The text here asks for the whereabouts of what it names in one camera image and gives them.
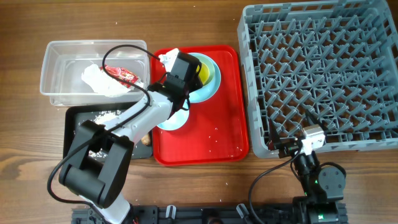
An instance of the gray dish rack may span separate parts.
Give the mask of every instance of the gray dish rack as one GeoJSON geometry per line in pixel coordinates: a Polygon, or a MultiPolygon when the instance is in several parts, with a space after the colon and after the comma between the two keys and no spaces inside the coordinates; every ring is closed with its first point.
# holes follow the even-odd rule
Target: gray dish rack
{"type": "Polygon", "coordinates": [[[305,126],[305,110],[327,125],[319,152],[398,146],[398,35],[385,0],[246,6],[238,26],[257,157],[268,122],[282,138],[305,126]]]}

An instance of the wooden table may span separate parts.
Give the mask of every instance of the wooden table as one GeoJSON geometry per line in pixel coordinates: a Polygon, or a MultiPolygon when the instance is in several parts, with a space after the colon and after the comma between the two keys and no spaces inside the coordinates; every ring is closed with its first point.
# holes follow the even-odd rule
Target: wooden table
{"type": "MultiPolygon", "coordinates": [[[[69,223],[71,205],[46,191],[62,157],[66,108],[39,93],[40,71],[51,40],[142,39],[165,47],[228,44],[238,49],[236,28],[248,4],[286,1],[29,0],[0,4],[0,223],[69,223]]],[[[391,8],[398,3],[391,0],[391,8]]],[[[398,151],[319,155],[347,170],[350,223],[393,223],[398,213],[398,151]]],[[[205,166],[162,167],[154,159],[131,163],[123,188],[134,205],[236,205],[247,201],[254,178],[281,159],[205,166]]],[[[77,198],[54,181],[61,197],[77,198]]],[[[288,167],[263,178],[256,202],[291,202],[302,188],[288,167]]]]}

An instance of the snack wrapper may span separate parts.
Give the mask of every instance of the snack wrapper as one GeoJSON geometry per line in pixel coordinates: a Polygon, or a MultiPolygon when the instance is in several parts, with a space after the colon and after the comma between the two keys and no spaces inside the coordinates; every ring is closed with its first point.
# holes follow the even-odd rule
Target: snack wrapper
{"type": "MultiPolygon", "coordinates": [[[[111,74],[112,76],[119,78],[121,80],[127,81],[129,83],[135,84],[136,81],[139,80],[139,77],[135,75],[134,73],[130,72],[129,70],[125,68],[120,68],[120,67],[110,67],[108,65],[105,65],[106,71],[111,74]]],[[[123,82],[119,82],[120,84],[124,85],[127,88],[130,88],[131,85],[125,84],[123,82]]]]}

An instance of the white crumbs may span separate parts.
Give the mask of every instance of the white crumbs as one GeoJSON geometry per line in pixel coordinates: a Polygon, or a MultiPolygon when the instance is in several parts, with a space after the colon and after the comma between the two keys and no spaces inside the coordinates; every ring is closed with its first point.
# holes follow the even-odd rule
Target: white crumbs
{"type": "Polygon", "coordinates": [[[97,153],[95,153],[95,152],[93,152],[93,151],[88,151],[88,156],[90,156],[90,157],[98,157],[98,158],[105,158],[106,156],[108,156],[106,153],[104,153],[103,151],[102,151],[102,149],[99,151],[99,152],[97,152],[97,153]]]}
{"type": "Polygon", "coordinates": [[[101,113],[100,115],[95,116],[94,122],[96,124],[103,124],[104,122],[110,121],[115,117],[117,117],[115,112],[101,113]]]}

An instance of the black cable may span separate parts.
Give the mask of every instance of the black cable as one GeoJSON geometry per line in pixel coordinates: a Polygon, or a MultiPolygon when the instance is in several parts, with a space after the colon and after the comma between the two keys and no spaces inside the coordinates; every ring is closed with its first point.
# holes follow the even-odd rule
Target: black cable
{"type": "Polygon", "coordinates": [[[251,213],[254,215],[254,217],[256,218],[256,220],[257,220],[259,223],[265,224],[265,223],[257,216],[256,212],[254,211],[253,204],[252,204],[252,202],[251,202],[251,195],[252,195],[254,186],[255,186],[256,183],[261,179],[261,177],[264,177],[265,175],[269,174],[270,172],[272,172],[272,171],[274,171],[274,170],[277,170],[277,169],[279,169],[279,168],[281,168],[281,167],[283,167],[283,166],[286,166],[288,163],[294,161],[294,160],[297,158],[297,156],[299,156],[299,154],[300,154],[300,152],[298,152],[294,157],[292,157],[292,158],[289,159],[288,161],[286,161],[286,162],[284,162],[284,163],[282,163],[282,164],[279,164],[279,165],[277,165],[277,166],[275,166],[275,167],[273,167],[273,168],[271,168],[271,169],[269,169],[269,170],[263,172],[263,173],[260,174],[260,175],[253,181],[253,183],[251,184],[250,189],[249,189],[249,206],[250,206],[250,211],[251,211],[251,213]]]}
{"type": "Polygon", "coordinates": [[[157,60],[160,60],[160,58],[156,57],[155,55],[153,55],[152,53],[148,52],[147,50],[145,50],[145,49],[143,49],[143,48],[141,48],[141,47],[138,47],[138,46],[135,46],[135,45],[131,45],[131,44],[123,44],[123,45],[115,46],[115,47],[113,47],[112,49],[110,49],[110,50],[104,55],[104,58],[103,58],[103,60],[102,60],[102,66],[103,66],[103,70],[104,70],[105,74],[107,74],[108,76],[110,76],[111,78],[113,78],[113,79],[115,79],[115,80],[117,80],[117,81],[119,81],[119,82],[123,82],[123,83],[125,83],[125,84],[134,86],[135,88],[139,89],[140,91],[143,91],[143,92],[145,93],[146,97],[147,97],[147,103],[146,103],[139,111],[137,111],[137,113],[133,114],[133,115],[130,116],[128,119],[126,119],[126,120],[120,122],[120,123],[117,124],[115,127],[111,128],[111,129],[109,129],[109,130],[106,130],[105,132],[103,132],[103,133],[101,133],[101,134],[99,134],[99,135],[97,135],[97,136],[95,136],[95,137],[93,137],[93,138],[91,138],[91,139],[85,141],[83,144],[81,144],[80,146],[78,146],[78,147],[76,147],[74,150],[72,150],[72,152],[68,153],[68,155],[67,155],[65,158],[63,158],[63,159],[54,167],[54,169],[53,169],[53,171],[51,172],[51,174],[50,174],[50,176],[49,176],[49,179],[48,179],[48,181],[47,181],[47,191],[49,192],[49,194],[51,195],[51,197],[53,197],[55,200],[57,200],[57,201],[59,201],[59,202],[62,202],[62,203],[84,204],[84,205],[88,205],[88,206],[90,206],[91,209],[93,209],[93,210],[103,219],[104,222],[107,222],[106,219],[105,219],[104,216],[102,216],[102,214],[96,209],[96,207],[93,206],[92,203],[87,202],[87,201],[84,201],[84,200],[67,200],[67,199],[60,198],[60,197],[58,197],[58,196],[53,192],[53,190],[52,190],[52,188],[51,188],[51,184],[52,184],[52,180],[53,180],[53,178],[55,177],[55,175],[57,174],[58,170],[66,163],[67,160],[69,160],[69,159],[70,159],[72,156],[74,156],[77,152],[79,152],[80,150],[82,150],[84,147],[86,147],[86,146],[88,146],[88,145],[90,145],[90,144],[93,144],[93,143],[96,142],[97,140],[99,140],[99,139],[105,137],[107,134],[111,133],[112,131],[114,131],[114,130],[120,128],[120,127],[122,127],[122,126],[125,125],[127,122],[129,122],[130,120],[134,119],[136,116],[138,116],[139,114],[141,114],[141,113],[150,105],[150,96],[149,96],[148,92],[147,92],[145,89],[143,89],[143,88],[141,88],[141,87],[139,87],[139,86],[137,86],[137,85],[135,85],[135,84],[133,84],[133,83],[130,83],[130,82],[128,82],[128,81],[125,81],[125,80],[122,80],[122,79],[120,79],[120,78],[114,77],[114,76],[112,76],[112,75],[106,70],[106,68],[105,68],[105,60],[106,60],[106,57],[107,57],[112,51],[114,51],[115,49],[121,48],[121,47],[134,47],[134,48],[136,48],[136,49],[139,49],[139,50],[144,51],[145,53],[149,54],[150,56],[154,57],[154,58],[157,59],[157,60]]]}
{"type": "Polygon", "coordinates": [[[290,162],[290,169],[292,170],[292,172],[293,172],[294,176],[296,177],[296,179],[297,179],[298,181],[300,181],[299,176],[297,175],[296,171],[294,171],[294,169],[293,169],[293,161],[290,162]]]}

